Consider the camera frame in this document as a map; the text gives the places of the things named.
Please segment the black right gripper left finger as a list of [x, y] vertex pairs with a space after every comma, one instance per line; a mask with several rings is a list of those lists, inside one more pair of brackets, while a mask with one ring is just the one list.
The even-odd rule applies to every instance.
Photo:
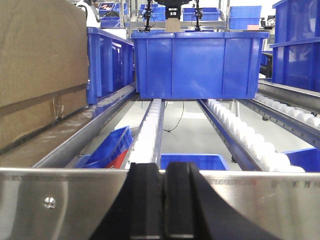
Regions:
[[161, 180], [155, 163], [132, 163], [91, 240], [159, 240]]

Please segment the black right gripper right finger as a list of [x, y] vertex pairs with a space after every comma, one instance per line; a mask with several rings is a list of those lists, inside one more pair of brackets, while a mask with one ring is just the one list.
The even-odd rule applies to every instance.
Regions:
[[164, 179], [166, 240], [275, 240], [230, 206], [192, 162], [171, 162]]

